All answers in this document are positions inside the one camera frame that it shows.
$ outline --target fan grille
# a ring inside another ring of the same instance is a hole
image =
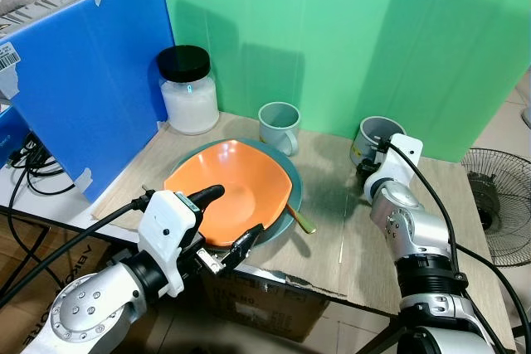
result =
[[[471,148],[465,167],[494,264],[531,263],[531,162]]]

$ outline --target mug handle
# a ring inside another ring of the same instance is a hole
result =
[[[291,146],[291,151],[288,154],[288,156],[295,155],[299,151],[299,143],[297,142],[297,137],[293,134],[291,130],[288,130],[287,132],[285,132],[285,135],[290,140],[290,146]]]

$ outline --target green backdrop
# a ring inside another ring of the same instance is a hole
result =
[[[222,110],[300,107],[352,138],[397,120],[459,161],[529,65],[529,0],[166,0],[179,44],[209,51]]]

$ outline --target orange bowl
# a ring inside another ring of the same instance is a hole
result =
[[[271,226],[291,192],[291,180],[277,162],[236,140],[188,159],[164,182],[164,189],[188,196],[214,184],[222,184],[225,194],[205,210],[199,231],[218,247],[230,246],[259,223]]]

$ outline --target white mug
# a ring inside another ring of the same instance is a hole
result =
[[[269,103],[258,111],[260,141],[275,147],[288,157],[299,151],[300,112],[291,104]]]

